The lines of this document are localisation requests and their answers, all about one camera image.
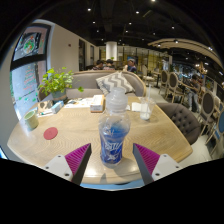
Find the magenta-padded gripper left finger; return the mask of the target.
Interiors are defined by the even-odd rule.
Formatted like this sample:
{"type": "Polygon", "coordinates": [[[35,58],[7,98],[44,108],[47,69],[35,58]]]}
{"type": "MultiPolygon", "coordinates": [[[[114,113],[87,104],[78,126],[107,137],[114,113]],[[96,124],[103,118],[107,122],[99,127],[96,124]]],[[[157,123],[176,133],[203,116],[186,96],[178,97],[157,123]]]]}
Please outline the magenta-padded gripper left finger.
{"type": "Polygon", "coordinates": [[[67,155],[57,155],[43,169],[80,185],[91,156],[91,144],[83,145],[67,155]]]}

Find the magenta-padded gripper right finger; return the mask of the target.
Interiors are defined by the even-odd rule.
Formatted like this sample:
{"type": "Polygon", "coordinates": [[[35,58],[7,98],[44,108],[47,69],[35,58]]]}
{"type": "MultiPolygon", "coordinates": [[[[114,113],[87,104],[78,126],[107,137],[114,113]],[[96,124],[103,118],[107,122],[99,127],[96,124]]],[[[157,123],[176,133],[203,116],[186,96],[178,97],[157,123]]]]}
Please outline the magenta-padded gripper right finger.
{"type": "Polygon", "coordinates": [[[145,185],[181,169],[181,166],[168,154],[159,155],[136,143],[133,144],[133,154],[145,185]]]}

